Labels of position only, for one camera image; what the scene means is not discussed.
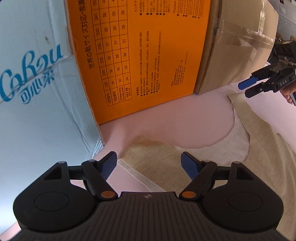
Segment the pink table surface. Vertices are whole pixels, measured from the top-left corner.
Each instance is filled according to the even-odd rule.
[[[100,126],[106,146],[95,157],[100,160],[110,151],[118,156],[139,135],[184,148],[211,146],[224,139],[234,124],[234,114],[227,94],[239,92],[237,83],[201,95],[190,95]],[[296,107],[278,93],[261,93],[247,102],[275,132],[280,133],[296,150]],[[122,167],[117,166],[108,178],[117,193],[147,191]],[[17,224],[0,235],[9,240],[19,231]]]

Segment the orange circular marker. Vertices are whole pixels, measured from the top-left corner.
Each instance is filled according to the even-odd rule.
[[[115,197],[115,192],[113,192],[113,191],[103,191],[101,193],[101,196],[103,198],[113,198],[113,197]]]
[[[196,197],[196,193],[193,191],[186,191],[182,193],[182,196],[185,198],[195,198]]]

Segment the wall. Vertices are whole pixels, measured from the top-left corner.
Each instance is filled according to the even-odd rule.
[[[284,40],[290,40],[291,36],[296,38],[296,0],[292,1],[293,3],[287,0],[269,0],[279,14],[277,32]]]

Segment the beige towel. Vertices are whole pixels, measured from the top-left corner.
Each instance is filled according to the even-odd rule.
[[[284,214],[278,225],[277,230],[290,240],[296,239],[296,154],[290,145],[282,138],[280,134],[276,134],[271,126],[258,117],[251,107],[246,103],[244,94],[233,94],[229,96],[233,107],[236,109],[238,116],[250,135],[249,155],[244,165],[254,172],[261,180],[263,180],[270,188],[272,188],[283,200]],[[245,140],[245,137],[237,137],[242,135],[243,131],[232,135],[232,141],[237,138]],[[199,153],[204,159],[210,159],[215,152],[221,154],[225,158],[223,145],[231,140],[222,141],[219,145],[208,147],[207,151],[195,149],[192,154],[199,158]],[[136,171],[144,175],[146,178],[157,184],[166,191],[175,191],[180,193],[190,182],[181,167],[180,154],[186,150],[177,148],[163,143],[150,141],[145,137],[137,138],[123,154],[122,159]],[[242,145],[242,150],[229,151],[229,160],[240,160],[246,151],[246,145]]]

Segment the hand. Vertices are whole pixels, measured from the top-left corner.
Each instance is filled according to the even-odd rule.
[[[290,97],[290,94],[296,91],[296,81],[293,82],[292,84],[288,85],[286,88],[280,90],[281,94],[283,97],[286,98],[287,102],[290,104],[292,103],[292,98]]]

